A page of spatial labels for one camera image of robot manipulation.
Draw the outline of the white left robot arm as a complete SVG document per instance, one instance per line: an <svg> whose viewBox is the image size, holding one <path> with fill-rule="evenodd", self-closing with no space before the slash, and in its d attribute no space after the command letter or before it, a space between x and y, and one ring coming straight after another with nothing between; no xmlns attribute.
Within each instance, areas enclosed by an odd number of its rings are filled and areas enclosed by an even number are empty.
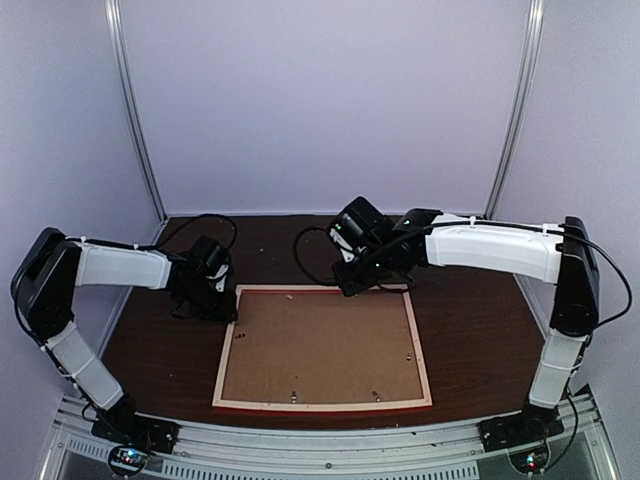
<svg viewBox="0 0 640 480"><path fill-rule="evenodd" d="M132 288L164 292L194 315L231 322L237 315L229 246L200 236L184 252L112 243L43 229L17 268L10 295L19 325L95 408L123 444L144 433L131 395L97 353Z"/></svg>

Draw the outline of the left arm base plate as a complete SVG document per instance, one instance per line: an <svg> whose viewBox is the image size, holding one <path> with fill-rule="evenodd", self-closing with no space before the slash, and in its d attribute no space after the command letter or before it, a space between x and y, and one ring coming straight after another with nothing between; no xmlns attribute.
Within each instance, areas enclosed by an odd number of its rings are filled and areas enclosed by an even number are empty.
<svg viewBox="0 0 640 480"><path fill-rule="evenodd" d="M150 417L137 416L133 429L126 434L117 433L105 422L98 420L91 428L95 437L118 444L132 445L146 452L171 454L178 439L177 423Z"/></svg>

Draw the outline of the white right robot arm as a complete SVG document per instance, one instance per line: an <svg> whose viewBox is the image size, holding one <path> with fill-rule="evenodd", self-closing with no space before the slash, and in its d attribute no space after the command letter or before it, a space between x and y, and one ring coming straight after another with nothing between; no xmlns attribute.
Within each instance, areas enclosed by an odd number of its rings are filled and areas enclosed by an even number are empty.
<svg viewBox="0 0 640 480"><path fill-rule="evenodd" d="M418 267L481 269L553 287L541 357L512 430L530 442L550 426L599 321L599 269L581 219L527 224L414 208L393 220L359 196L326 235L341 254L332 272L347 297Z"/></svg>

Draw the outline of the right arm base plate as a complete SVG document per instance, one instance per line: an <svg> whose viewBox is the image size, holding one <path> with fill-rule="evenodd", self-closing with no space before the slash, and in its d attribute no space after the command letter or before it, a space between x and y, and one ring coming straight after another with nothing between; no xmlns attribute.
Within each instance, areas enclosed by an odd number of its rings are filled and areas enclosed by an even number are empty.
<svg viewBox="0 0 640 480"><path fill-rule="evenodd" d="M483 420L478 424L485 452L512 449L529 443L542 442L564 432L562 421L517 413Z"/></svg>

